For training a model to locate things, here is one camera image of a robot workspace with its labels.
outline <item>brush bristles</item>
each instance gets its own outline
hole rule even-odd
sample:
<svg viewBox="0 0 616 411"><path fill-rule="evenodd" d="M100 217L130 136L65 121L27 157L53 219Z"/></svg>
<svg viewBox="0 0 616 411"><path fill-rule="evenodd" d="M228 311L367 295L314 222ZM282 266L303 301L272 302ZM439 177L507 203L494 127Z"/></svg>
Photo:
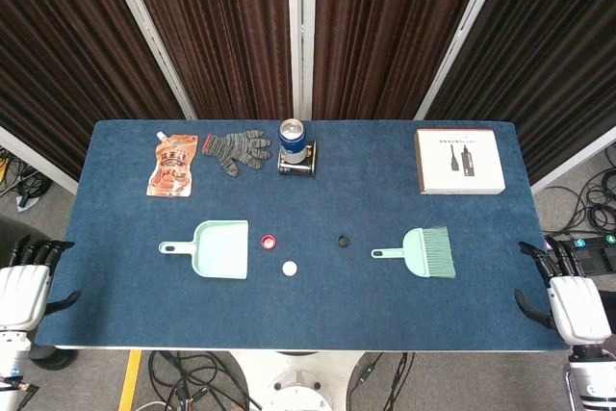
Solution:
<svg viewBox="0 0 616 411"><path fill-rule="evenodd" d="M424 228L423 245L430 276L454 278L455 268L451 258L447 227Z"/></svg>

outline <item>yellow floor line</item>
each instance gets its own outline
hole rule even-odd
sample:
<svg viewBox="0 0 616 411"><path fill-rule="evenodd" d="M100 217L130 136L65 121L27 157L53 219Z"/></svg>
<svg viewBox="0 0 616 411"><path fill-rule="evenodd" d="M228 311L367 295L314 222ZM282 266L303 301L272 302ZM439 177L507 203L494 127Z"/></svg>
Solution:
<svg viewBox="0 0 616 411"><path fill-rule="evenodd" d="M124 375L124 386L122 387L122 398L119 399L117 411L131 411L133 406L133 395L137 385L137 374L139 373L139 363L141 361L141 350L131 350L126 364L126 374Z"/></svg>

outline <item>blue can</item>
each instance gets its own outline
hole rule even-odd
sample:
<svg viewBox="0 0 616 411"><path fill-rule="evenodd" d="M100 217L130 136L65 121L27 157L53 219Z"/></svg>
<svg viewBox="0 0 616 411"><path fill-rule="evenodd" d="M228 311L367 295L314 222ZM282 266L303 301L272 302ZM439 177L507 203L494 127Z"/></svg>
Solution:
<svg viewBox="0 0 616 411"><path fill-rule="evenodd" d="M299 164L306 158L306 131L301 121L287 119L280 124L280 147L284 161L289 164Z"/></svg>

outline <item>product box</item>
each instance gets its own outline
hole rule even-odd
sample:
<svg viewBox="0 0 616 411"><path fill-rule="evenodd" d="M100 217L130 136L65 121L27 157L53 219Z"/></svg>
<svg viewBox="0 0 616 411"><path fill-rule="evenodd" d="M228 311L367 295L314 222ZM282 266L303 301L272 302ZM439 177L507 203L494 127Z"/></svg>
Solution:
<svg viewBox="0 0 616 411"><path fill-rule="evenodd" d="M489 129L418 129L417 173L423 194L498 194L501 158Z"/></svg>

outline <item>dustpan handle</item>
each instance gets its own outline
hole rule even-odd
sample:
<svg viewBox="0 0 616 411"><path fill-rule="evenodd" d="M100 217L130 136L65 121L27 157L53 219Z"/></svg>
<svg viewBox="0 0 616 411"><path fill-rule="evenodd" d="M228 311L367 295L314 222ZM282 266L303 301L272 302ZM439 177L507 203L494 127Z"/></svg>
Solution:
<svg viewBox="0 0 616 411"><path fill-rule="evenodd" d="M195 243L183 243L183 242L173 242L173 241L164 241L158 244L158 250L163 252L164 254L189 254L192 255L196 251Z"/></svg>
<svg viewBox="0 0 616 411"><path fill-rule="evenodd" d="M371 256L374 259L403 259L404 249L373 249Z"/></svg>

